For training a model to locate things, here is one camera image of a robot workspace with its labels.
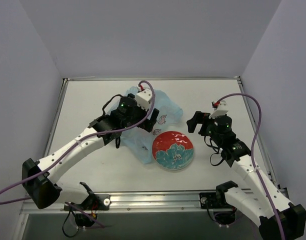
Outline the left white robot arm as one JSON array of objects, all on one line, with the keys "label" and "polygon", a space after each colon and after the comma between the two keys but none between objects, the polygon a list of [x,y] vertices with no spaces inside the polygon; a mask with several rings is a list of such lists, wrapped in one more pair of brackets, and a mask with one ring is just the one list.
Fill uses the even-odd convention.
[{"label": "left white robot arm", "polygon": [[66,188],[58,181],[79,161],[110,142],[119,148],[122,132],[135,127],[151,132],[159,114],[153,107],[154,100],[155,95],[147,89],[121,96],[115,110],[93,120],[68,144],[40,160],[26,160],[22,165],[22,185],[37,208],[70,202],[89,209],[98,199],[86,183]]}]

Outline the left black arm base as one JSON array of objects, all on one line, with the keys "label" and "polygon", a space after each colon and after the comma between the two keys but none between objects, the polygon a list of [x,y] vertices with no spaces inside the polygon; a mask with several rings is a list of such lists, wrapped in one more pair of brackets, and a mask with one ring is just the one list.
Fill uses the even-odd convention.
[{"label": "left black arm base", "polygon": [[[68,214],[62,224],[61,230],[66,238],[74,238],[79,231],[82,229],[86,231],[88,229],[106,229],[109,228],[108,225],[104,225],[98,220],[99,207],[102,205],[100,198],[95,194],[89,195],[86,200],[81,204],[76,204],[73,202],[65,202],[64,206],[68,207]],[[65,225],[70,218],[73,216],[76,232],[73,234],[68,234],[65,230]]]}]

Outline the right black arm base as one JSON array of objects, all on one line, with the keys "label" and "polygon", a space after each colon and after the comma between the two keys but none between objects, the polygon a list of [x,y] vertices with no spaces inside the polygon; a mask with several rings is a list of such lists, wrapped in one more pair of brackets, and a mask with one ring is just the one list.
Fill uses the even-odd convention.
[{"label": "right black arm base", "polygon": [[237,220],[237,209],[227,203],[221,203],[215,192],[199,193],[200,208],[206,210],[209,218],[220,227],[229,227]]}]

